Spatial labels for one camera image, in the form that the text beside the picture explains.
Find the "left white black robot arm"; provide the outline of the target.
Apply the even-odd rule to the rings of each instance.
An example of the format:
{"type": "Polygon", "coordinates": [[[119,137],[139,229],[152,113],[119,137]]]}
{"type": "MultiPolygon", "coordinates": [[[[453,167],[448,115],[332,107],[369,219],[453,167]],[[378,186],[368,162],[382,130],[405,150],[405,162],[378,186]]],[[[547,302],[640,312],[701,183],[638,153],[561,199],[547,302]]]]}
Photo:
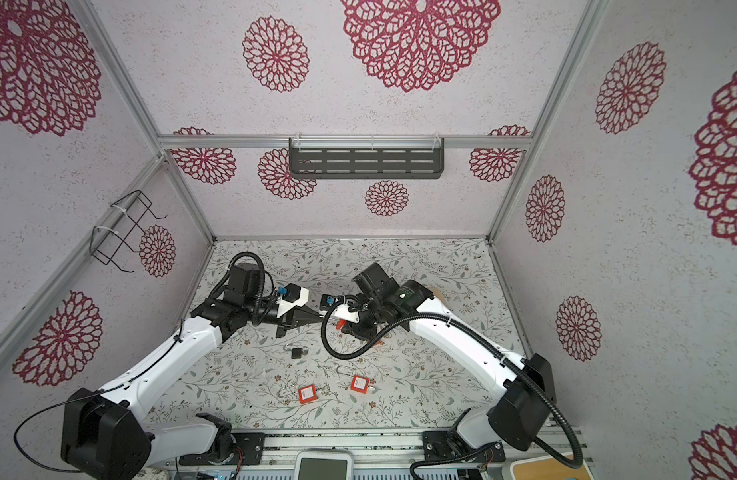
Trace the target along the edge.
{"type": "Polygon", "coordinates": [[[134,367],[92,392],[80,388],[64,406],[60,457],[96,479],[132,479],[140,470],[184,456],[222,464],[236,455],[230,422],[212,414],[149,424],[150,408],[206,354],[236,331],[262,323],[276,334],[322,321],[308,307],[310,292],[296,284],[266,286],[260,256],[242,252],[208,297],[172,337],[134,367]]]}

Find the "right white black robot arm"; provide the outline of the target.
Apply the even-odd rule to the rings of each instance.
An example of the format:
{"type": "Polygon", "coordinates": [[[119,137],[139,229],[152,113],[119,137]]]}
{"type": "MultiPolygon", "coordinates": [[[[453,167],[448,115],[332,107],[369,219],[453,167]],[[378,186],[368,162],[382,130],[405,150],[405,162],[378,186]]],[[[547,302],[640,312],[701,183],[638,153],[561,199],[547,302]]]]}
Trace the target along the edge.
{"type": "Polygon", "coordinates": [[[360,290],[356,295],[322,298],[322,308],[334,310],[332,316],[346,324],[342,332],[373,346],[380,327],[403,328],[458,362],[494,398],[492,404],[470,409],[456,420],[455,442],[474,449],[501,441],[519,451],[535,444],[550,409],[505,364],[514,365],[554,402],[553,372],[545,358],[526,358],[472,328],[463,330],[463,320],[431,289],[414,280],[398,284],[377,263],[356,275],[354,283],[360,290]]]}

